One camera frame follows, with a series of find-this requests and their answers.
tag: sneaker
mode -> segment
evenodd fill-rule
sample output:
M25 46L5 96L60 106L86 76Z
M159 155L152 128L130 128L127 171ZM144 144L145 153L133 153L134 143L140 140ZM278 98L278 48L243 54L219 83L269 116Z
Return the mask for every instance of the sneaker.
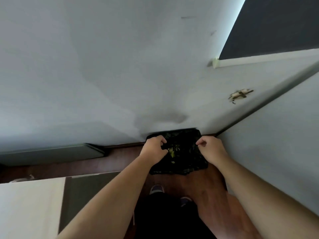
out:
M151 188L150 195L151 195L151 194L154 194L154 193L157 193L157 192L162 192L162 193L164 193L164 188L163 188L163 186L161 186L161 185L154 185L154 186Z
M189 197L186 197L186 196L182 197L182 198L181 198L181 207L183 207L184 205L186 205L188 202L192 202L192 199L189 198Z

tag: black plastic bag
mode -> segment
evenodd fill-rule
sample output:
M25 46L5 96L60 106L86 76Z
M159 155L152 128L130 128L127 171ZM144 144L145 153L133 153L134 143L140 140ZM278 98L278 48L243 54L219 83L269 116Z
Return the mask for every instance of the black plastic bag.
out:
M196 141L201 137L199 130L188 128L157 132L146 139L159 135L167 140L162 149L167 149L168 154L151 168L150 174L186 175L195 170L207 169L208 162L196 145Z

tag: person's left arm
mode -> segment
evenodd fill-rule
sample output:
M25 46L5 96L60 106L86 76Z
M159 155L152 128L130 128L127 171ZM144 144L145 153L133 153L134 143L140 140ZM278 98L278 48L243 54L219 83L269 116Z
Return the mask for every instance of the person's left arm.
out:
M140 155L86 204L57 239L122 239L150 168L168 153L162 150L163 143L163 136L148 139Z

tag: wooden floor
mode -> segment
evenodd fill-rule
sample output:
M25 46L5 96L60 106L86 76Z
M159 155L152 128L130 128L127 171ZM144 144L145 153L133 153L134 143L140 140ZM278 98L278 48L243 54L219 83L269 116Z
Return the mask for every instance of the wooden floor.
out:
M139 146L113 149L105 158L8 167L0 172L0 183L29 174L36 179L46 179L121 171L139 155L141 148ZM195 171L186 176L148 175L141 198L146 196L155 184L163 185L165 192L175 197L191 197L198 206L201 219L218 239L261 239L237 198L225 190L223 176L215 166L209 165L208 169Z

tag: black pants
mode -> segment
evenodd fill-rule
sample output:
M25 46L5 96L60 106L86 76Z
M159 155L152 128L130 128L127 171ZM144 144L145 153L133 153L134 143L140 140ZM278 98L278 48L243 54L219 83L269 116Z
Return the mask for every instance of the black pants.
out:
M147 196L135 210L135 239L141 238L212 238L210 229L199 218L197 205L183 207L178 199L157 192Z

